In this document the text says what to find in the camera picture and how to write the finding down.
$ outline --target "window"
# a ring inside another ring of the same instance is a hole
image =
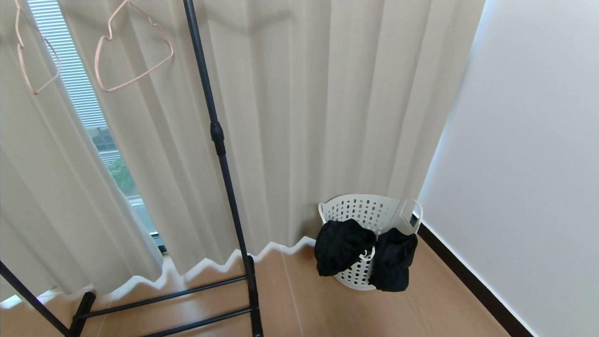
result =
[[[41,33],[52,44],[60,57],[62,63],[60,77],[89,137],[100,153],[100,157],[108,167],[121,192],[135,209],[145,228],[153,236],[157,236],[156,228],[152,223],[152,219],[150,219],[139,191],[135,187],[129,169],[114,144],[106,120],[102,115],[102,110],[100,110],[98,99],[87,78],[75,45],[73,45],[57,0],[29,0],[29,6]],[[54,53],[51,50],[49,50],[49,53],[56,63]]]

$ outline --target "vertical pole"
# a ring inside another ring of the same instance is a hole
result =
[[[235,225],[237,241],[239,242],[241,259],[243,260],[243,267],[246,270],[247,288],[249,291],[250,306],[252,307],[252,311],[250,312],[252,320],[252,336],[261,337],[263,336],[263,333],[254,263],[252,258],[247,255],[246,242],[243,239],[243,230],[241,229],[239,211],[237,210],[237,202],[235,201],[235,193],[233,192],[231,173],[229,172],[229,165],[226,160],[225,134],[216,115],[214,97],[212,96],[212,88],[210,87],[210,79],[208,77],[208,69],[206,67],[206,60],[202,49],[202,40],[199,36],[198,19],[195,15],[193,0],[184,0],[184,6],[187,24],[189,25],[189,32],[193,42],[193,51],[195,52],[195,59],[198,63],[199,76],[202,79],[202,88],[204,89],[206,106],[208,107],[208,114],[210,115],[210,135],[214,142],[214,146],[216,147],[216,154],[219,156],[220,170],[222,171],[223,179],[225,180],[226,195],[229,199],[229,206],[231,207],[231,215],[233,216],[233,224]]]
[[[13,288],[18,291],[19,294],[21,294],[21,296],[23,296],[23,298],[29,302],[29,304],[31,304],[31,306],[35,308],[35,310],[37,310],[48,322],[50,322],[50,324],[60,331],[63,336],[71,337],[69,328],[62,324],[62,322],[56,318],[56,316],[54,316],[54,314],[52,314],[50,310],[48,310],[48,308],[46,308],[40,302],[40,300],[38,300],[35,295],[29,291],[29,289],[27,289],[27,287],[25,287],[25,284],[21,283],[21,281],[14,276],[14,274],[4,265],[2,261],[0,261],[0,275],[2,275],[4,279],[6,279],[6,281],[12,285]]]

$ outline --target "curtain fold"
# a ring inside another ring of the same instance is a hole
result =
[[[120,0],[60,0],[88,76]],[[483,0],[195,1],[246,242],[294,245],[340,194],[415,198],[439,140]],[[116,92],[92,81],[173,262],[223,263],[237,247],[183,4],[138,1],[175,56]],[[113,25],[106,86],[168,55],[132,8]]]
[[[89,284],[109,293],[134,275],[157,279],[162,256],[103,165],[62,82],[36,96],[26,87],[15,13],[13,1],[2,1],[2,261],[36,294],[54,286],[73,293]],[[36,87],[56,69],[35,28],[24,18],[19,28]]]

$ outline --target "wooden floor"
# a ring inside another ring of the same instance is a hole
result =
[[[235,260],[226,273],[207,267],[186,281],[169,258],[154,284],[134,282],[98,297],[93,310],[241,275]],[[267,252],[256,264],[264,335],[272,336],[508,336],[490,313],[422,240],[410,268],[410,286],[403,293],[355,291],[334,278],[319,277],[313,248],[294,254]],[[43,302],[65,323],[79,298],[46,295]],[[177,299],[94,317],[82,336],[130,337],[157,332],[248,305],[245,282]],[[190,336],[250,336],[249,314],[179,333]],[[60,336],[25,303],[0,312],[0,336]]]

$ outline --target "baseboard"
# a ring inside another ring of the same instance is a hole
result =
[[[420,225],[418,235],[445,262],[454,274],[476,296],[503,328],[514,337],[533,337],[527,328],[485,287],[485,285],[447,248],[425,224]]]

